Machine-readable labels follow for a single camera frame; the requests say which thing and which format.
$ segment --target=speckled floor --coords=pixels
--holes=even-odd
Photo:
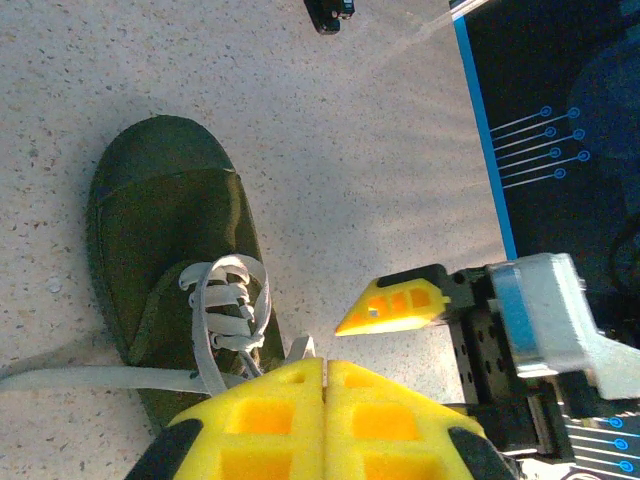
[[[302,0],[0,6],[0,367],[113,364],[84,248],[95,164],[130,124],[191,117],[243,175],[288,344],[456,400],[446,330],[336,339],[368,281],[503,258],[446,0],[356,2],[335,37]],[[0,477],[122,478],[137,394],[0,397]]]

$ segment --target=shoelace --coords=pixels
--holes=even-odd
[[[239,281],[229,283],[230,275]],[[261,287],[253,307],[247,291],[251,278]],[[195,291],[189,297],[193,309],[193,353],[209,392],[215,394],[225,388],[212,349],[237,351],[250,376],[262,375],[251,351],[262,347],[271,316],[269,278],[264,265],[246,255],[227,255],[212,264],[196,263],[186,268],[179,280],[183,290],[194,284]],[[208,311],[222,306],[238,307],[242,317]]]
[[[229,282],[230,275],[239,281]],[[247,289],[251,278],[261,286],[253,307]],[[271,315],[269,280],[264,266],[246,255],[228,255],[214,263],[196,263],[187,267],[179,279],[179,287],[183,290],[194,284],[196,287],[189,296],[189,305],[193,310],[193,353],[198,372],[121,366],[47,368],[0,377],[0,392],[106,387],[149,388],[213,396],[245,381],[241,376],[220,372],[212,351],[219,348],[238,351],[249,376],[261,375],[251,351],[263,345]],[[207,311],[229,305],[237,305],[242,316]],[[314,356],[313,339],[307,335],[293,341],[284,363]]]

